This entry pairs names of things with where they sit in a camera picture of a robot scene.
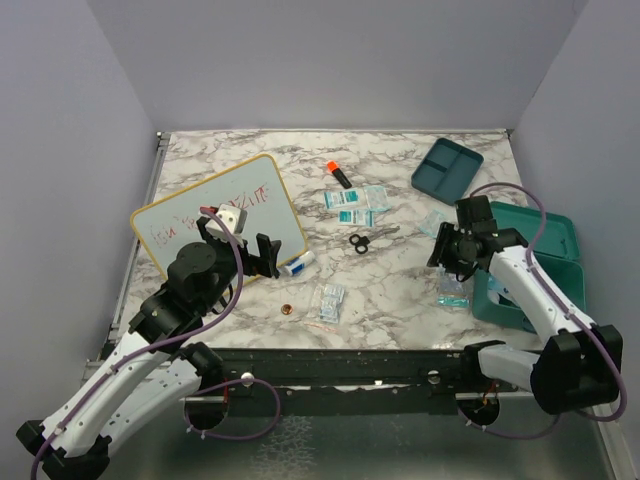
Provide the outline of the white blue tube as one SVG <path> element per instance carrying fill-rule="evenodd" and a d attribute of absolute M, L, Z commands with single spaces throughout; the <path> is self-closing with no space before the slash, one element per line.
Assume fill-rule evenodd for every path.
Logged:
<path fill-rule="evenodd" d="M 299 275 L 305 268 L 311 265 L 316 259 L 312 251 L 306 251 L 293 260 L 284 264 L 280 270 L 288 276 Z"/>

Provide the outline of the clear packet teal strip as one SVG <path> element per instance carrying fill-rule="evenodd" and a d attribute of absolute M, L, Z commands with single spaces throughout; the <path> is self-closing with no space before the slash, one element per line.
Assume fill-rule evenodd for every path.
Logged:
<path fill-rule="evenodd" d="M 440 271 L 437 284 L 437 302 L 446 307 L 468 308 L 469 296 L 464 283 L 454 274 Z"/>

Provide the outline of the clear bag of plasters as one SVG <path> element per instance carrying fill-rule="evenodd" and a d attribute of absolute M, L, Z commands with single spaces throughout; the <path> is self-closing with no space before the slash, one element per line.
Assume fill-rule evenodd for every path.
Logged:
<path fill-rule="evenodd" d="M 314 322 L 337 325 L 346 296 L 344 286 L 318 282 L 311 289 L 311 296 L 304 318 Z"/>

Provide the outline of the white dressing packet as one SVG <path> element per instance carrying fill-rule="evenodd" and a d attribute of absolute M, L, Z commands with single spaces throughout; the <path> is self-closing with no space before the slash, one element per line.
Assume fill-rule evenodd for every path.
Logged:
<path fill-rule="evenodd" d="M 386 188 L 381 185 L 371 185 L 364 188 L 368 208 L 372 212 L 386 212 L 391 208 Z"/>

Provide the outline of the large blue bandage packet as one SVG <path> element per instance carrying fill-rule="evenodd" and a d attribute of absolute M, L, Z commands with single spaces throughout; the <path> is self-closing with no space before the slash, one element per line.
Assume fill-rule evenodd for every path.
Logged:
<path fill-rule="evenodd" d="M 487 297 L 492 303 L 497 305 L 516 305 L 509 290 L 493 276 L 488 277 Z"/>

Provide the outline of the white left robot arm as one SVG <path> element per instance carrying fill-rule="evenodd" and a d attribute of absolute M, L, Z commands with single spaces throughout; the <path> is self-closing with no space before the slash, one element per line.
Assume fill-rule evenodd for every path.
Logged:
<path fill-rule="evenodd" d="M 278 240 L 256 237 L 251 254 L 236 214 L 207 211 L 201 238 L 184 245 L 167 279 L 130 321 L 128 331 L 77 393 L 43 420 L 25 422 L 16 436 L 32 454 L 31 478 L 97 479 L 112 455 L 170 402 L 246 382 L 229 379 L 219 355 L 192 337 L 208 330 L 204 317 L 224 320 L 246 276 L 276 278 Z"/>

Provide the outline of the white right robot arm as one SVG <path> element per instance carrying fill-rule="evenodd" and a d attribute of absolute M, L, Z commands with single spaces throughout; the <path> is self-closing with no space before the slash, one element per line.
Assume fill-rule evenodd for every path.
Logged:
<path fill-rule="evenodd" d="M 494 380 L 533 394 L 548 414 L 601 404 L 627 404 L 621 377 L 623 338 L 599 326 L 552 281 L 516 229 L 501 229 L 484 195 L 455 204 L 456 223 L 440 225 L 428 264 L 459 280 L 483 270 L 501 282 L 533 325 L 543 350 L 531 353 L 493 341 L 465 348 L 461 383 L 481 391 Z"/>

